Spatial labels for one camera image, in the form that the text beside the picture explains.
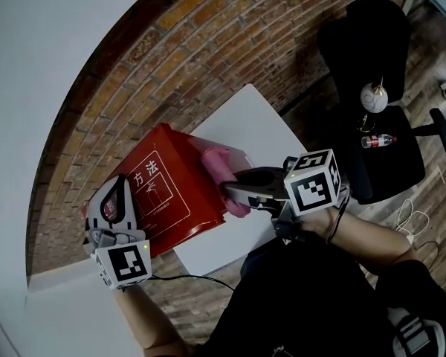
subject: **black cable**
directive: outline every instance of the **black cable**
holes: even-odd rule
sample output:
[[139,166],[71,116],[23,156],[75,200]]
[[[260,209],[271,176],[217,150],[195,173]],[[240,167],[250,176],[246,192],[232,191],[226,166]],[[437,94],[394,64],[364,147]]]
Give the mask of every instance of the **black cable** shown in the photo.
[[233,287],[227,285],[225,282],[222,282],[221,280],[215,279],[214,277],[201,277],[199,275],[177,275],[175,277],[158,277],[157,275],[152,275],[152,277],[150,277],[149,280],[165,280],[165,281],[169,281],[169,280],[181,279],[182,277],[194,277],[195,279],[211,280],[212,282],[219,283],[219,284],[225,286],[226,288],[229,288],[233,292],[235,290]]
[[334,229],[334,231],[332,231],[332,234],[331,234],[330,237],[327,239],[327,243],[330,243],[330,242],[332,241],[332,238],[334,238],[335,233],[337,233],[337,230],[338,230],[338,228],[339,228],[340,220],[342,219],[342,215],[343,215],[343,213],[345,212],[345,209],[347,208],[347,205],[348,205],[349,201],[350,201],[350,195],[348,195],[347,198],[344,199],[343,204],[342,204],[342,206],[340,207],[339,215],[337,216],[337,222],[336,222],[336,224],[335,224],[335,229]]
[[426,241],[425,243],[423,243],[421,246],[419,246],[418,248],[415,248],[416,251],[418,251],[420,248],[425,247],[428,243],[434,243],[436,245],[436,256],[434,257],[433,261],[431,262],[430,267],[428,267],[428,271],[431,270],[431,267],[433,267],[435,261],[438,259],[439,257],[439,243],[437,243],[437,241]]

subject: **wrist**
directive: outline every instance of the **wrist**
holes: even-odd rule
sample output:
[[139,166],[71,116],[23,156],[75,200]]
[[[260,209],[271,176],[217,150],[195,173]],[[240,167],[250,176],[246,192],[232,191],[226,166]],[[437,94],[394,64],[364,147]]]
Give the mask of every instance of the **wrist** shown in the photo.
[[334,208],[318,210],[302,217],[302,227],[305,231],[312,231],[321,238],[327,238],[337,219],[337,211]]

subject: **red fire extinguisher box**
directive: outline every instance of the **red fire extinguisher box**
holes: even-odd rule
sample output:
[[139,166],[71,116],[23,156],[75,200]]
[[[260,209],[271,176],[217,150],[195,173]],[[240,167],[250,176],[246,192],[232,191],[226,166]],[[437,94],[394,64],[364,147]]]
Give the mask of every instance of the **red fire extinguisher box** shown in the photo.
[[[150,239],[151,257],[224,222],[218,188],[200,161],[214,146],[219,145],[159,124],[112,173],[110,178],[122,173],[130,183],[138,227]],[[232,156],[239,163],[236,169],[251,167],[245,165],[242,151],[232,149]]]

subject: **pink cloth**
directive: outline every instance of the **pink cloth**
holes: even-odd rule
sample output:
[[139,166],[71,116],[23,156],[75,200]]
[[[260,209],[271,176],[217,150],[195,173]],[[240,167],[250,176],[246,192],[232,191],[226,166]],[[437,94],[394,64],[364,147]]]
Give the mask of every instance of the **pink cloth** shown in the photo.
[[[201,162],[216,185],[220,185],[226,181],[238,181],[235,175],[230,170],[230,150],[224,148],[210,148],[201,155]],[[220,195],[224,202],[224,206],[228,209],[230,214],[243,218],[247,216],[251,209],[250,207],[240,204],[228,197],[225,197],[220,191]]]

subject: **white cable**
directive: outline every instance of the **white cable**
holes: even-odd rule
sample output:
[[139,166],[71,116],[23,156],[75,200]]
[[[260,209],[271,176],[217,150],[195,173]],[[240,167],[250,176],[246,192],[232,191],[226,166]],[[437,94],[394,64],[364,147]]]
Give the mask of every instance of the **white cable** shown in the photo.
[[[404,205],[405,205],[406,202],[409,202],[410,206],[411,206],[410,215],[404,221],[400,222],[400,220],[401,220],[401,212],[403,211],[403,208],[404,208]],[[408,223],[410,222],[411,218],[413,217],[413,214],[416,214],[416,213],[420,213],[423,216],[425,216],[427,222],[426,222],[426,225],[424,226],[424,228],[421,229],[421,231],[419,231],[418,233],[414,234],[410,230],[405,228],[405,225],[408,225]],[[398,213],[398,221],[397,221],[397,225],[396,225],[396,231],[400,231],[400,230],[406,231],[407,234],[412,236],[413,239],[414,239],[415,237],[421,235],[421,233],[423,233],[423,231],[425,231],[428,228],[429,224],[430,224],[430,217],[426,213],[423,213],[422,211],[419,211],[419,210],[413,211],[413,201],[411,201],[410,199],[405,199],[403,201],[403,205],[401,206],[400,211]]]

